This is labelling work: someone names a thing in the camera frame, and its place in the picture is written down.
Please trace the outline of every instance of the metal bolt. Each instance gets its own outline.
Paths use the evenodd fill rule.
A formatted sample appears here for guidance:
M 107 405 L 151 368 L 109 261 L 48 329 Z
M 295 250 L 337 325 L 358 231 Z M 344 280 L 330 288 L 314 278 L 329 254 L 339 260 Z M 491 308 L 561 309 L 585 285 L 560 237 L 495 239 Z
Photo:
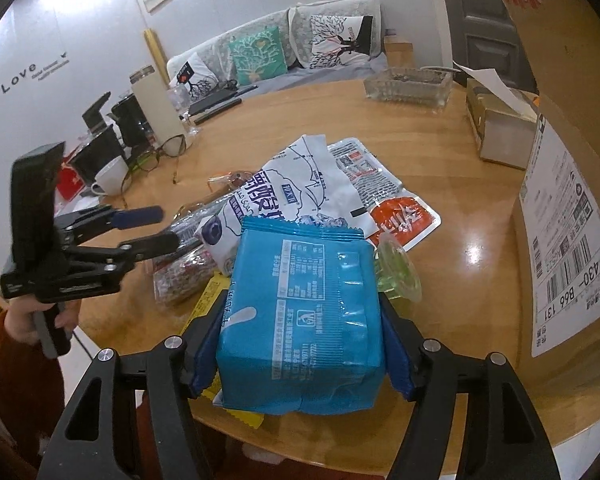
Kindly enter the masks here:
M 98 352 L 99 361 L 109 361 L 113 357 L 113 350 L 111 348 L 105 348 Z
M 178 348 L 181 344 L 182 344 L 182 338 L 177 335 L 172 335 L 171 337 L 168 337 L 164 341 L 164 345 L 170 349 Z
M 507 358 L 499 352 L 491 354 L 491 362 L 495 365 L 502 366 L 507 362 Z
M 442 348 L 442 346 L 440 345 L 440 341 L 436 341 L 435 339 L 427 339 L 423 344 L 422 347 L 427 351 L 427 352 L 438 352 L 440 351 L 440 349 Z

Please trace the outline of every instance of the gray door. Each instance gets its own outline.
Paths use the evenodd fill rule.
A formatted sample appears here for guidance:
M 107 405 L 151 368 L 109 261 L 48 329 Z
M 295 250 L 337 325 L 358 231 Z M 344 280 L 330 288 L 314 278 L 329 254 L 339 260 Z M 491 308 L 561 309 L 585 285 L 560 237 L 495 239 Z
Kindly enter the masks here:
M 454 61 L 495 68 L 508 85 L 535 92 L 536 81 L 501 0 L 445 0 Z

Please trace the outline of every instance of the black and white pillow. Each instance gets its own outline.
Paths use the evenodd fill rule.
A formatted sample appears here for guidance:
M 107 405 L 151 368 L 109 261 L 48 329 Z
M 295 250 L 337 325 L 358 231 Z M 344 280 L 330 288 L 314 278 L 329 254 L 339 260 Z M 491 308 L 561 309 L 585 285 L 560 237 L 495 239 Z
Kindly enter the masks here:
M 373 16 L 312 16 L 309 68 L 369 61 L 373 20 Z
M 193 53 L 182 68 L 178 70 L 176 77 L 171 80 L 169 86 L 174 87 L 179 84 L 185 86 L 189 91 L 189 95 L 191 95 L 191 99 L 198 101 L 211 94 L 218 86 L 218 78 L 200 59 L 200 56 Z

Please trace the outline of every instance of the white bottle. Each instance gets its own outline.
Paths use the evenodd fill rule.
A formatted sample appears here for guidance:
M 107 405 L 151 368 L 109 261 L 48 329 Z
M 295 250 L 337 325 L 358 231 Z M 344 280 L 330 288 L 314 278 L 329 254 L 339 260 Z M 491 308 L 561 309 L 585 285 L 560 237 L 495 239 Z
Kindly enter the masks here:
M 183 135 L 186 132 L 176 110 L 169 101 L 162 78 L 153 66 L 145 66 L 133 73 L 129 79 L 131 89 L 160 146 L 172 137 Z

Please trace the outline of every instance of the green pillow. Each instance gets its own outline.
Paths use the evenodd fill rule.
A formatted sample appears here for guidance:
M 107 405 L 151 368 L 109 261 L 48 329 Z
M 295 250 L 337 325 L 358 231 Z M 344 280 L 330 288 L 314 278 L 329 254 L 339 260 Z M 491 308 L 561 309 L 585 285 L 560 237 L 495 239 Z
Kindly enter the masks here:
M 229 50 L 241 86 L 286 74 L 285 53 L 277 27 L 233 40 L 229 43 Z

